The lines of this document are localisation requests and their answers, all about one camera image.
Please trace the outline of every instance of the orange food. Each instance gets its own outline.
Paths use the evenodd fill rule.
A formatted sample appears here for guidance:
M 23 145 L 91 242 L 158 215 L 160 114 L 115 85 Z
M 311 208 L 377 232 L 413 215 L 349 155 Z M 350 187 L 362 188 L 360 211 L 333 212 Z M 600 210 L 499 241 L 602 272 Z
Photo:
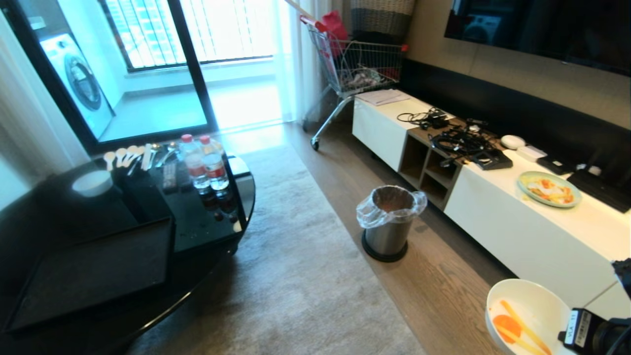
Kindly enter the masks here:
M 519 323 L 517 323 L 517 321 L 515 319 L 513 319 L 511 316 L 507 316 L 507 315 L 499 315 L 496 316 L 495 318 L 493 318 L 493 324 L 497 327 L 500 326 L 508 331 L 510 331 L 511 333 L 513 333 L 517 338 L 519 338 L 521 336 L 521 326 L 519 325 Z M 513 344 L 515 342 L 515 340 L 513 340 L 512 338 L 504 335 L 503 332 L 499 332 L 500 336 L 502 337 L 502 339 L 509 343 L 509 344 Z

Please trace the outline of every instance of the red label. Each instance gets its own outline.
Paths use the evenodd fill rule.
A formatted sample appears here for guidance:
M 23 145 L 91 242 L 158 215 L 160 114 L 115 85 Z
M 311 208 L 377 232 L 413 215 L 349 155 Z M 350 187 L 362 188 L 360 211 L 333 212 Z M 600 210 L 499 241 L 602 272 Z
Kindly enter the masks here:
M 226 173 L 226 169 L 223 168 L 223 166 L 215 169 L 215 170 L 206 170 L 206 176 L 208 176 L 209 178 L 218 178 L 220 176 L 223 176 Z
M 204 174 L 204 170 L 205 170 L 205 168 L 204 168 L 203 165 L 200 165 L 200 166 L 197 166 L 197 167 L 190 167 L 189 168 L 189 175 L 190 176 L 200 176 L 200 175 Z

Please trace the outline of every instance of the tv screen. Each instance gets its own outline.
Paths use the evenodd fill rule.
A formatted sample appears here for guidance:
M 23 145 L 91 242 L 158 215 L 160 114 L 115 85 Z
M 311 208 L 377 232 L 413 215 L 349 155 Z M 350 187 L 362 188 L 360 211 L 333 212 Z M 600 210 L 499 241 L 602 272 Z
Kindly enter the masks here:
M 445 37 L 631 76 L 630 0 L 454 0 Z

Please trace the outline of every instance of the metal trash can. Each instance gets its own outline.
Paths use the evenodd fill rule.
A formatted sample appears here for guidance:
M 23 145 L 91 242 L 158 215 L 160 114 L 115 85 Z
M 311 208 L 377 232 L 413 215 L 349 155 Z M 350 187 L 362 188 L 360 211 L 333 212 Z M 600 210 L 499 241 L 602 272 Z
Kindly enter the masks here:
M 365 228 L 362 246 L 381 262 L 395 262 L 408 250 L 408 231 L 414 217 L 427 206 L 422 191 L 382 186 L 357 206 L 357 221 Z

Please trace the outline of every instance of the white bowl with food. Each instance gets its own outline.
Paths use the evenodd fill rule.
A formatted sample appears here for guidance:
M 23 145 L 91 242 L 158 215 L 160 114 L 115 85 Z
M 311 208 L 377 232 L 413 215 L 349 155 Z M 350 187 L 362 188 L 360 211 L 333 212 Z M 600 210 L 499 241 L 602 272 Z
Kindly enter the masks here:
M 508 279 L 489 291 L 485 317 L 491 338 L 507 355 L 572 355 L 557 339 L 567 327 L 570 312 L 545 287 Z
M 89 172 L 73 183 L 73 190 L 83 197 L 94 197 L 105 193 L 114 185 L 109 171 L 97 170 Z

